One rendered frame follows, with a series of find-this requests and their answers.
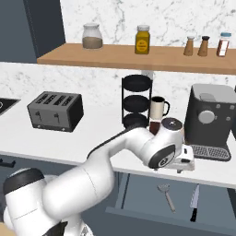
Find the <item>yellow jar with pale lid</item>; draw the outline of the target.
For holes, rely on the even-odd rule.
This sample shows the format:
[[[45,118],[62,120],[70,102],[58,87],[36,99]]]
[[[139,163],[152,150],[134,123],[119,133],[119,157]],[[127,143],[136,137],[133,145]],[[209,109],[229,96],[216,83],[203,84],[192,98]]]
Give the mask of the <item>yellow jar with pale lid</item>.
[[[148,54],[149,43],[150,43],[149,25],[138,25],[136,33],[135,53]]]

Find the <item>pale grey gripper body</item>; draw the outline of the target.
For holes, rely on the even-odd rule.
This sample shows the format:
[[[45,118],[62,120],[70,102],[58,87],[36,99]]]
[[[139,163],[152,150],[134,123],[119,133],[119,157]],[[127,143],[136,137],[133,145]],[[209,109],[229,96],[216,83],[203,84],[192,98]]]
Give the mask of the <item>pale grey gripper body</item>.
[[[195,169],[195,162],[193,160],[176,159],[174,162],[168,164],[166,169],[176,170],[178,173],[182,171],[193,171]]]

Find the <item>red spice bottle blue lid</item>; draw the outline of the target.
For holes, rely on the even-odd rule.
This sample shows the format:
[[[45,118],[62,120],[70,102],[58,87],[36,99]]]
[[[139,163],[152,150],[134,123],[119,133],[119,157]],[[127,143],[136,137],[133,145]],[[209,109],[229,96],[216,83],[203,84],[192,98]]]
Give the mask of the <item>red spice bottle blue lid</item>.
[[[230,32],[221,32],[220,39],[218,41],[218,49],[217,49],[217,56],[218,57],[225,57],[229,44],[230,44]]]

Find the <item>open grey drawer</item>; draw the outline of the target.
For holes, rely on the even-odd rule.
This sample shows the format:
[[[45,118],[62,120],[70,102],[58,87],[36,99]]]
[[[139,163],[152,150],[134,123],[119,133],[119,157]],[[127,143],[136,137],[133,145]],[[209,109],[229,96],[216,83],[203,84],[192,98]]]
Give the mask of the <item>open grey drawer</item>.
[[[172,213],[159,184],[170,185],[169,195],[175,206]],[[106,208],[108,213],[167,223],[188,230],[202,230],[213,234],[236,236],[236,193],[210,185],[201,185],[197,217],[191,222],[190,203],[195,189],[193,183],[125,174],[121,180],[117,200]]]

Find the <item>glass jar with brown contents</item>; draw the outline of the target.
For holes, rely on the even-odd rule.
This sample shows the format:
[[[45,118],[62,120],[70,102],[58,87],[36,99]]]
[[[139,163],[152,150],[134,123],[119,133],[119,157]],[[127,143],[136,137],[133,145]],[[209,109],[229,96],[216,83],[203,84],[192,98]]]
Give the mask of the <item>glass jar with brown contents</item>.
[[[99,49],[103,46],[99,24],[87,23],[84,25],[82,45],[85,49]]]

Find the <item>wooden wall shelf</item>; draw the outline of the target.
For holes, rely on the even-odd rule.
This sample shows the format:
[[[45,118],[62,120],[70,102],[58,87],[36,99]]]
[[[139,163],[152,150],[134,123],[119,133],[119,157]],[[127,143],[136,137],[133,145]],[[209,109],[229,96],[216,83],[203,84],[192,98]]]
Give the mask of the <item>wooden wall shelf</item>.
[[[183,47],[151,46],[149,54],[135,54],[133,45],[105,44],[98,50],[86,50],[80,43],[65,43],[39,57],[37,63],[236,76],[236,49],[217,57],[210,48],[207,57],[201,57],[196,48],[192,56],[185,56]]]

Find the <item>white and brown mug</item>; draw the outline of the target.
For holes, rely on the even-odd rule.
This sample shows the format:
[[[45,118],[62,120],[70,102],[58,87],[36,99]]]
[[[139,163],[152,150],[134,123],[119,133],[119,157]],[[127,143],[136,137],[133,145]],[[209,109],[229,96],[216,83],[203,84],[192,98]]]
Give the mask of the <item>white and brown mug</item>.
[[[170,104],[163,97],[155,96],[151,98],[149,131],[153,135],[159,131],[162,117],[169,113],[170,107]]]

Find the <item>brown shaker with dark top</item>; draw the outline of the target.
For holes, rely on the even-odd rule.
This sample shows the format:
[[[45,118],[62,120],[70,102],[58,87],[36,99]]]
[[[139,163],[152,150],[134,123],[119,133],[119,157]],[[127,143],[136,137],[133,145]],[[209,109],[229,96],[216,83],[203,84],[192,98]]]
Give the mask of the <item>brown shaker with dark top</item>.
[[[202,42],[197,53],[198,56],[202,56],[202,57],[207,56],[208,40],[209,40],[209,36],[202,37]]]

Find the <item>black-handled kitchen knife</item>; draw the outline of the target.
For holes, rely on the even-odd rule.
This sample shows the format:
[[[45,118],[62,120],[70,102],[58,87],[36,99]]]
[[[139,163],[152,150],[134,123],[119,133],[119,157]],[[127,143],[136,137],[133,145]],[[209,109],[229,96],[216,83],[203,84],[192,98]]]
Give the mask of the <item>black-handled kitchen knife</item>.
[[[191,222],[196,221],[199,193],[200,193],[200,184],[198,183],[196,185],[196,188],[194,190],[194,193],[193,193],[193,196],[192,196],[192,199],[191,199],[191,203],[190,203],[190,208],[193,210],[192,211],[192,216],[190,218]]]

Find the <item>dark grey coffee machine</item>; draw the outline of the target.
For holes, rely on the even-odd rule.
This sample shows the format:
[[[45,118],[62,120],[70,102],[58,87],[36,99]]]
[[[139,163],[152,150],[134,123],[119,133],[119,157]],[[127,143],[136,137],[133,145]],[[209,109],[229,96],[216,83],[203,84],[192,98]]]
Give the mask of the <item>dark grey coffee machine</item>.
[[[184,140],[198,159],[229,161],[227,140],[236,115],[236,93],[226,85],[193,84],[184,121]]]

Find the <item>dark grey four-slot toaster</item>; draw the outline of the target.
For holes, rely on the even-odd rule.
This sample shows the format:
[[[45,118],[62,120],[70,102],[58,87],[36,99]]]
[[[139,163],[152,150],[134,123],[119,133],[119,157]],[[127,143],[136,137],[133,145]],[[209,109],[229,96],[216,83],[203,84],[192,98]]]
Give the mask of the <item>dark grey four-slot toaster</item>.
[[[82,95],[44,91],[28,106],[34,128],[73,132],[84,115]]]

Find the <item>dark grey drawer front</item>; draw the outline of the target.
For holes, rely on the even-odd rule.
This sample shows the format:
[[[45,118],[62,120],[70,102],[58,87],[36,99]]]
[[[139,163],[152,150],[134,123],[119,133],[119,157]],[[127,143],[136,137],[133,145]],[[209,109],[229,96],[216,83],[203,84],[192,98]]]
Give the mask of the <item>dark grey drawer front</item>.
[[[54,174],[54,175],[60,175],[63,172],[73,168],[72,165],[54,163],[43,160],[35,160],[35,159],[23,159],[15,156],[0,155],[0,159],[3,159],[4,162],[12,162],[13,160],[16,161],[14,168],[7,168],[0,166],[0,188],[2,187],[4,180],[10,174],[22,168],[37,168],[43,174]]]

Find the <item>black three-tier stand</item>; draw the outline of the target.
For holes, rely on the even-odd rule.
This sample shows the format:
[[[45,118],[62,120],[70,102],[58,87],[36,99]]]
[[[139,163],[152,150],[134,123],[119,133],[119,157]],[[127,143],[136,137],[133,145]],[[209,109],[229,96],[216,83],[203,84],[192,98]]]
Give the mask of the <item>black three-tier stand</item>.
[[[152,80],[144,75],[122,78],[122,124],[125,128],[134,124],[149,124]]]

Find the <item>black hob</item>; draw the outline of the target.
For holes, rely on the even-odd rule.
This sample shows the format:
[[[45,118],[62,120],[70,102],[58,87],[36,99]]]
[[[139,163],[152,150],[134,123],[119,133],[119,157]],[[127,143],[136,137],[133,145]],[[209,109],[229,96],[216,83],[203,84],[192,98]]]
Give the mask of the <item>black hob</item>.
[[[0,115],[18,103],[18,99],[0,98]]]

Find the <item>dark grey wall cupboard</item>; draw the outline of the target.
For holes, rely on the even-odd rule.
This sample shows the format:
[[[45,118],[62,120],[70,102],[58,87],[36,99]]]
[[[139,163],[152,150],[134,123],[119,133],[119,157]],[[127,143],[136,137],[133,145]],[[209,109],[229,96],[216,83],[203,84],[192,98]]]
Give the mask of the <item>dark grey wall cupboard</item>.
[[[36,64],[64,43],[60,0],[0,0],[0,62]]]

